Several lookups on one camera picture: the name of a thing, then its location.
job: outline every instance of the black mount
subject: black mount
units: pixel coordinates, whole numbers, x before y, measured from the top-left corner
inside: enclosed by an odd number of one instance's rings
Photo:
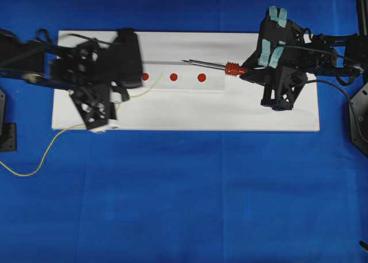
[[[6,95],[0,89],[0,152],[17,150],[17,129],[15,123],[4,123]]]

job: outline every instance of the metal bracket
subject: metal bracket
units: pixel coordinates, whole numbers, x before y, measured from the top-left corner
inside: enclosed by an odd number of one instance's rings
[[[4,123],[0,136],[0,152],[17,150],[17,127],[15,123]]]
[[[351,99],[351,105],[354,107],[356,114],[358,115],[359,127],[365,138],[368,138],[368,83],[357,92],[357,94]],[[368,143],[366,143],[360,136],[355,124],[354,117],[350,111],[350,131],[352,142],[368,156]]]

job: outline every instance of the cable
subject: cable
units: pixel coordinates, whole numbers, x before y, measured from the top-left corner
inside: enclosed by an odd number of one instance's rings
[[[136,95],[129,95],[130,97],[132,98],[137,98],[137,97],[141,97],[145,94],[147,94],[148,92],[150,92],[163,78],[163,73],[160,74],[159,78],[157,78],[157,80],[145,91],[143,91],[142,93],[140,94],[136,94]],[[121,106],[122,103],[120,103],[117,107],[116,107],[116,112],[120,109],[120,106]]]
[[[109,45],[120,45],[120,44],[121,44],[121,43],[110,43],[110,42],[108,42],[108,41],[102,41],[102,40],[98,40],[98,39],[93,39],[93,38],[91,38],[91,37],[86,37],[86,36],[79,35],[79,34],[74,34],[74,33],[68,33],[68,34],[61,35],[61,36],[59,37],[59,40],[61,40],[61,39],[65,38],[65,37],[67,37],[67,36],[79,37],[79,38],[81,38],[81,39],[91,40],[91,41],[95,41],[96,43],[103,43],[103,44],[109,44]],[[1,68],[1,67],[4,67],[4,66],[7,66],[7,65],[9,65],[9,64],[12,64],[12,63],[14,63],[14,62],[17,62],[17,61],[19,61],[19,60],[22,60],[22,59],[24,59],[24,58],[30,57],[30,56],[32,56],[32,55],[34,55],[34,54],[37,54],[37,53],[40,53],[40,52],[43,52],[43,51],[47,50],[50,46],[53,46],[53,43],[54,43],[56,40],[55,40],[55,39],[53,39],[53,40],[51,40],[51,41],[47,41],[47,42],[45,42],[45,41],[42,41],[42,40],[40,40],[40,39],[39,39],[39,41],[40,41],[41,43],[43,43],[43,45],[41,45],[41,46],[39,46],[39,47],[37,47],[37,48],[35,48],[35,49],[29,50],[29,51],[27,51],[27,52],[24,52],[24,53],[22,53],[22,54],[19,54],[19,55],[17,55],[17,56],[14,56],[14,57],[12,57],[12,58],[10,58],[10,59],[3,60],[2,62],[0,62],[0,68]]]
[[[324,51],[324,50],[319,50],[319,49],[313,49],[313,48],[307,48],[307,47],[302,47],[302,46],[293,46],[293,45],[283,45],[283,44],[279,44],[278,47],[285,47],[285,48],[295,48],[295,49],[301,49],[301,50],[307,50],[307,51],[313,51],[313,52],[319,52],[319,53],[322,53],[322,54],[329,54],[329,55],[332,55],[332,56],[336,56],[338,58],[342,58],[344,60],[348,60],[350,62],[353,62],[353,63],[360,63],[360,62],[357,62],[356,60],[352,60],[350,58],[347,58],[347,57],[344,57],[344,56],[341,56],[339,54],[335,54],[335,53],[332,53],[332,52],[328,52],[328,51]]]
[[[37,167],[37,169],[35,171],[32,171],[30,173],[27,173],[27,174],[20,174],[20,173],[17,173],[16,171],[13,171],[10,167],[8,167],[5,163],[1,162],[0,161],[0,165],[2,165],[5,169],[7,169],[9,172],[11,172],[11,174],[15,175],[15,176],[18,176],[18,177],[30,177],[34,174],[36,174],[42,167],[42,165],[44,164],[45,162],[45,158],[46,158],[46,155],[48,154],[49,150],[51,149],[51,147],[53,146],[55,140],[63,133],[65,133],[66,131],[69,131],[71,129],[76,129],[76,128],[84,128],[85,126],[84,125],[76,125],[76,126],[72,126],[72,127],[69,127],[69,128],[66,128],[66,129],[63,129],[61,130],[60,132],[58,132],[54,137],[53,139],[51,140],[50,144],[48,145],[44,155],[42,156],[41,158],[41,161],[39,163],[39,166]]]
[[[333,86],[334,88],[338,89],[342,94],[344,94],[346,100],[348,101],[349,103],[349,107],[351,109],[351,112],[352,112],[352,116],[354,118],[354,121],[355,121],[355,125],[356,125],[356,128],[358,129],[358,132],[359,132],[359,136],[363,139],[364,142],[368,143],[368,140],[363,136],[363,133],[361,131],[361,128],[359,126],[359,121],[358,121],[358,118],[357,118],[357,114],[355,112],[355,109],[354,107],[352,106],[352,103],[351,103],[351,100],[350,100],[350,97],[349,95],[345,92],[345,90],[343,90],[341,87],[339,86],[336,86],[335,84],[331,83],[330,81],[326,81],[326,80],[322,80],[322,79],[316,79],[316,80],[311,80],[311,81],[307,81],[306,83],[325,83],[327,85],[330,85],[330,86]]]
[[[109,45],[121,45],[122,43],[111,43],[109,41],[103,41],[103,40],[99,40],[93,37],[86,37],[84,35],[80,35],[80,34],[74,34],[74,33],[70,33],[70,34],[65,34],[65,35],[61,35],[61,37],[64,36],[74,36],[74,37],[80,37],[81,39],[85,39],[85,40],[90,40],[90,41],[95,41],[96,43],[102,43],[102,44],[109,44]]]

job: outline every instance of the black cable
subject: black cable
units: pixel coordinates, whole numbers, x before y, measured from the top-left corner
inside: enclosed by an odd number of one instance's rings
[[[79,37],[81,39],[91,40],[91,41],[95,41],[97,43],[103,43],[103,44],[109,44],[109,45],[120,45],[121,44],[121,43],[110,43],[108,41],[93,39],[91,37],[86,37],[86,36],[79,35],[79,34],[74,34],[74,33],[62,35],[62,36],[59,37],[59,39],[62,39],[62,38],[67,37],[67,36]],[[0,68],[5,67],[7,65],[10,65],[10,64],[12,64],[14,62],[17,62],[19,60],[25,59],[27,57],[30,57],[34,54],[37,54],[37,53],[40,53],[40,52],[43,52],[43,51],[47,50],[50,46],[53,46],[53,43],[55,42],[55,40],[51,40],[51,42],[45,42],[45,41],[41,41],[41,42],[43,43],[43,45],[41,45],[41,46],[39,46],[35,49],[29,50],[27,52],[24,52],[22,54],[14,56],[10,59],[3,60],[2,62],[0,62]]]
[[[340,78],[340,76],[336,76],[336,80],[338,80],[338,82],[340,83],[340,85],[342,86],[350,86],[354,83],[355,81],[355,77],[349,77],[349,81],[348,82],[345,82],[344,80],[342,80]]]
[[[5,36],[8,36],[8,37],[13,37],[13,38],[15,38],[15,40],[17,40],[18,42],[20,42],[19,39],[18,39],[18,37],[17,37],[17,35],[14,34],[11,31],[8,31],[8,30],[5,30],[5,29],[0,29],[0,34],[5,35]]]
[[[346,93],[345,90],[343,90],[341,87],[339,86],[336,86],[335,84],[331,83],[330,81],[326,81],[326,80],[322,80],[322,79],[316,79],[316,80],[311,80],[311,81],[307,81],[306,83],[325,83],[327,85],[330,85],[330,86],[333,86],[334,88],[340,90],[340,92],[342,94],[344,94],[346,100],[348,101],[349,103],[349,107],[351,109],[351,112],[352,112],[352,115],[354,117],[354,121],[355,121],[355,125],[356,125],[356,128],[358,129],[358,132],[359,132],[359,136],[363,139],[364,142],[368,143],[368,140],[363,136],[363,133],[361,131],[361,128],[359,126],[359,121],[358,121],[358,117],[356,116],[356,112],[355,112],[355,109],[354,107],[352,106],[352,103],[351,103],[351,100],[350,100],[350,97],[349,95]]]
[[[43,34],[45,36],[46,41],[48,43],[52,43],[52,39],[50,38],[50,34],[48,33],[48,31],[46,29],[40,28],[40,29],[37,30],[35,39],[38,40],[38,41],[42,41],[42,39],[40,38],[40,34]]]
[[[283,44],[279,44],[278,46],[279,46],[279,47],[285,47],[285,48],[295,48],[295,49],[301,49],[301,50],[313,51],[313,52],[318,52],[318,53],[322,53],[322,54],[329,54],[329,55],[332,55],[332,56],[336,56],[336,57],[338,57],[338,58],[342,58],[342,59],[344,59],[344,60],[348,60],[349,62],[353,62],[353,63],[360,63],[360,62],[357,62],[356,60],[352,60],[352,59],[350,59],[350,58],[347,58],[347,57],[341,56],[341,55],[339,55],[339,54],[335,54],[335,53],[328,52],[328,51],[324,51],[324,50],[313,49],[313,48],[307,48],[307,47],[302,47],[302,46],[283,45]]]
[[[95,41],[96,43],[109,44],[109,45],[121,45],[121,43],[110,43],[108,41],[98,40],[96,38],[86,37],[86,36],[80,35],[80,34],[71,33],[71,34],[67,34],[67,36],[80,37],[81,39]]]

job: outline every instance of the red soldering iron handle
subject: red soldering iron handle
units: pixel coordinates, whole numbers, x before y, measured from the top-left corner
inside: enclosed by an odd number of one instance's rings
[[[244,67],[240,67],[238,63],[230,63],[228,62],[225,66],[225,74],[231,76],[238,76],[247,73],[248,69]]]

